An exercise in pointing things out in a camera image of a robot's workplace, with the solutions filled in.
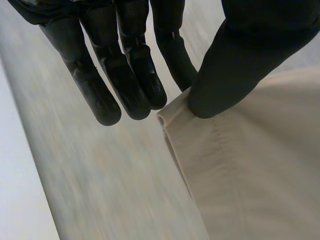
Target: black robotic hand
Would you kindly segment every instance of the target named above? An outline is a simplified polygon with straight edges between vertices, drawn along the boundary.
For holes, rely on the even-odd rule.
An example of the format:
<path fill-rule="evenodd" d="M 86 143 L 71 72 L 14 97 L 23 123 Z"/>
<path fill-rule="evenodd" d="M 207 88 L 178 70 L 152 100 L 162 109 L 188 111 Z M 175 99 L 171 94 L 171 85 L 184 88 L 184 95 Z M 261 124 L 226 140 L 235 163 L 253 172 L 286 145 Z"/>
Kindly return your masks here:
<path fill-rule="evenodd" d="M 96 119 L 116 124 L 121 110 L 85 45 L 81 24 L 98 61 L 128 115 L 146 118 L 167 96 L 146 45 L 148 0 L 9 0 L 30 23 L 40 25 L 60 53 Z M 125 54 L 118 43 L 118 28 Z"/>
<path fill-rule="evenodd" d="M 133 119 L 143 119 L 150 108 L 166 104 L 144 37 L 148 0 L 114 0 L 114 4 L 111 0 L 38 0 L 37 5 L 32 1 L 36 0 L 9 0 L 27 21 L 41 25 L 100 123 L 115 124 L 121 111 L 93 66 L 79 19 Z M 179 88 L 192 86 L 188 105 L 199 118 L 213 117 L 237 104 L 320 30 L 319 0 L 222 0 L 226 19 L 197 74 L 179 34 L 185 0 L 150 3 L 158 47 Z M 116 15 L 126 58 L 118 45 Z"/>

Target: floor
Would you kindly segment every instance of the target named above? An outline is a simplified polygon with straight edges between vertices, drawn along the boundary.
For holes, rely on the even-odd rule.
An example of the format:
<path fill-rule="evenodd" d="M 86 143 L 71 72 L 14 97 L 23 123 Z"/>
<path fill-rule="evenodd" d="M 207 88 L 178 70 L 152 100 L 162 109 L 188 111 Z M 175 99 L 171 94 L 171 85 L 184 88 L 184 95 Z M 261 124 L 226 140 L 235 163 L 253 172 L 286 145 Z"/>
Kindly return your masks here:
<path fill-rule="evenodd" d="M 181 33 L 197 68 L 223 19 L 219 0 L 187 0 Z M 180 92 L 156 46 L 151 14 L 146 38 L 170 102 Z M 7 1 L 0 2 L 0 56 L 61 240 L 208 239 L 155 112 L 99 125 L 58 53 Z M 314 64 L 320 35 L 276 71 Z"/>
<path fill-rule="evenodd" d="M 58 232 L 1 59 L 0 109 L 1 239 L 58 240 Z"/>

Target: white wall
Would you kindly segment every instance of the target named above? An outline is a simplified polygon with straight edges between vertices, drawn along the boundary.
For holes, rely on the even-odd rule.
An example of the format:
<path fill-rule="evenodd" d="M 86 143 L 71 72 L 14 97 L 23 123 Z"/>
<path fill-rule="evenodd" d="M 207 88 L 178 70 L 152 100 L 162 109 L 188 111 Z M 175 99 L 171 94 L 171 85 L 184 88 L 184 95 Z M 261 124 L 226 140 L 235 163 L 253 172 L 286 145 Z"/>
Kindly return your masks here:
<path fill-rule="evenodd" d="M 58 240 L 0 60 L 0 240 Z"/>

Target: gray floor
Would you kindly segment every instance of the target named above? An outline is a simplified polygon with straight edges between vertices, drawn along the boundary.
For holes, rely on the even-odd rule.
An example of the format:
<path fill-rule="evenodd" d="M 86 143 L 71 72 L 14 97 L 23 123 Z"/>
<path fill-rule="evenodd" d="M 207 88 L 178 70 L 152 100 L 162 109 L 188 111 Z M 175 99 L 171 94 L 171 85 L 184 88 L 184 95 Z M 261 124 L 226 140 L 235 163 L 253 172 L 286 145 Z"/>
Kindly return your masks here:
<path fill-rule="evenodd" d="M 187 0 L 181 32 L 197 68 L 223 19 L 219 0 Z M 149 16 L 147 41 L 170 102 L 179 90 L 152 28 Z M 58 53 L 4 0 L 0 55 L 61 240 L 208 239 L 155 112 L 99 125 Z M 319 35 L 276 71 L 315 64 Z"/>

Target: beige pants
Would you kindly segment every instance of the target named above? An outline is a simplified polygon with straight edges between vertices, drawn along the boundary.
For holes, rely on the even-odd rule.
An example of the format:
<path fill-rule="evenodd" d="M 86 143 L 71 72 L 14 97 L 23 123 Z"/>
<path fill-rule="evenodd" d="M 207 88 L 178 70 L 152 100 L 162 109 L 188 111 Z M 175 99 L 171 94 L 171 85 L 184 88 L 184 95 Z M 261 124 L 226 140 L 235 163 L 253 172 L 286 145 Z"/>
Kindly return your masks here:
<path fill-rule="evenodd" d="M 158 117 L 212 240 L 320 240 L 320 67 L 269 76 L 196 118 L 184 92 Z"/>

